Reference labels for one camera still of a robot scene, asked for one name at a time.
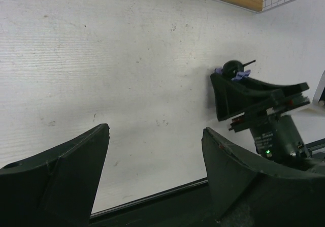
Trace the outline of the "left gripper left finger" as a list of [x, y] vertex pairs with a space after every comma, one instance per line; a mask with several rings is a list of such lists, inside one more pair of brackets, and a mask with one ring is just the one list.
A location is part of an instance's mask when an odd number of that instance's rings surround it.
[[99, 124], [1, 168], [1, 226], [88, 226], [109, 139]]

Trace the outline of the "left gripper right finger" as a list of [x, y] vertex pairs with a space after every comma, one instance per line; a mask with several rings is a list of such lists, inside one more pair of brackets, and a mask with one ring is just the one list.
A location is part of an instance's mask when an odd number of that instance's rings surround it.
[[216, 219], [222, 226], [324, 226], [324, 161], [281, 165], [211, 128], [202, 152]]

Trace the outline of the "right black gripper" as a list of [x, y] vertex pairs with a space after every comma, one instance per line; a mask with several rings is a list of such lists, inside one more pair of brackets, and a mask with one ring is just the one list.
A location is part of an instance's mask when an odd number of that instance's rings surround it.
[[244, 113], [232, 119], [229, 131], [244, 131], [266, 123], [272, 117], [278, 118], [310, 105], [310, 100], [302, 95], [309, 89], [306, 82], [276, 85], [250, 77], [232, 81], [217, 73], [212, 74], [210, 79], [217, 119], [224, 121]]

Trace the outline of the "purple cat toy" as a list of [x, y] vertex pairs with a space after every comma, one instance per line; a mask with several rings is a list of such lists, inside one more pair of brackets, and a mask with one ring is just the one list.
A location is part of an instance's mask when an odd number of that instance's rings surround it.
[[243, 78], [249, 77], [251, 70], [245, 70], [247, 66], [256, 62], [252, 60], [247, 63], [241, 63], [238, 60], [230, 60], [226, 62], [222, 67], [218, 67], [214, 70], [214, 73], [222, 75], [224, 78], [232, 81], [240, 81]]

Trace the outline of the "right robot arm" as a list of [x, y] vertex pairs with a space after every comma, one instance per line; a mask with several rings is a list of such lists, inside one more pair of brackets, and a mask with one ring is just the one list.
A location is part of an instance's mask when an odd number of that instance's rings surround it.
[[276, 85], [249, 77], [232, 80], [210, 76], [219, 121], [231, 119], [230, 130], [250, 130], [257, 153], [279, 164], [301, 162], [312, 152], [304, 144], [290, 111], [310, 103], [306, 82]]

